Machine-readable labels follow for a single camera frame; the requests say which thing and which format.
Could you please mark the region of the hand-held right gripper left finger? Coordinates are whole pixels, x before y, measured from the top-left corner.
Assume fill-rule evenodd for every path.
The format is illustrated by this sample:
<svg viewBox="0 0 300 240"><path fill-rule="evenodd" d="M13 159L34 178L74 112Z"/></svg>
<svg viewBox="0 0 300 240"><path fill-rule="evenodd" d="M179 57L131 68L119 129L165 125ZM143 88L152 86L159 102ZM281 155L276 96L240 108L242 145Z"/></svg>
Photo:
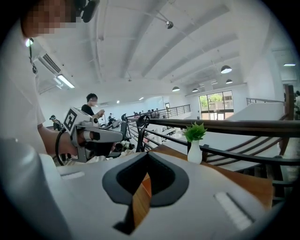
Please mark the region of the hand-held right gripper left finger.
<svg viewBox="0 0 300 240"><path fill-rule="evenodd" d="M56 167L49 155L40 154L45 179L73 240L136 240L114 228L128 207L114 203L102 186L104 174L137 154L109 161Z"/></svg>

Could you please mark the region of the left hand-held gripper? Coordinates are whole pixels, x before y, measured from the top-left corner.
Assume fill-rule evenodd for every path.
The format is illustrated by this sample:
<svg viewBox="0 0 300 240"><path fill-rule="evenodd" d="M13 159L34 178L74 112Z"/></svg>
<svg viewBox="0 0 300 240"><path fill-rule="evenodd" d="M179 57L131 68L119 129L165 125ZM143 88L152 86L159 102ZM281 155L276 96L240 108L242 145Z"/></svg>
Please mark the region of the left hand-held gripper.
<svg viewBox="0 0 300 240"><path fill-rule="evenodd" d="M107 157L113 151L115 143L121 142L124 137L120 131L102 128L98 119L74 107L67 112L63 126L76 149L76 161L80 163L86 163L97 156ZM85 147L80 147L77 142L77 134L83 130L90 131L93 138L87 141Z"/></svg>

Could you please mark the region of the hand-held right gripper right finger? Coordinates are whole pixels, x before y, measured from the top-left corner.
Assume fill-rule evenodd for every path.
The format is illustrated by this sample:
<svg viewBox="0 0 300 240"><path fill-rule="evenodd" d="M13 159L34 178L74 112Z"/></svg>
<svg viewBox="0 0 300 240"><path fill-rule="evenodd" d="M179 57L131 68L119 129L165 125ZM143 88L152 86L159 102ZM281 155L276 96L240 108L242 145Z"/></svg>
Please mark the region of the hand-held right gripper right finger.
<svg viewBox="0 0 300 240"><path fill-rule="evenodd" d="M237 240L265 217L261 202L220 172L162 153L148 156L159 191L134 239Z"/></svg>

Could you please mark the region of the person's left hand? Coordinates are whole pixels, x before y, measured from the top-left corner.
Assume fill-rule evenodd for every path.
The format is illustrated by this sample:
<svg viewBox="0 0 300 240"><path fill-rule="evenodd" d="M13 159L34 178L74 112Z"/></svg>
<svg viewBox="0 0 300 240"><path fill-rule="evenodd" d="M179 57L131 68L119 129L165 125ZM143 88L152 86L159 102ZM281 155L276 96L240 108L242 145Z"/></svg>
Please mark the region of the person's left hand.
<svg viewBox="0 0 300 240"><path fill-rule="evenodd" d="M77 134L77 142L80 147L85 147L87 141L92 140L93 134L90 131L83 130Z"/></svg>

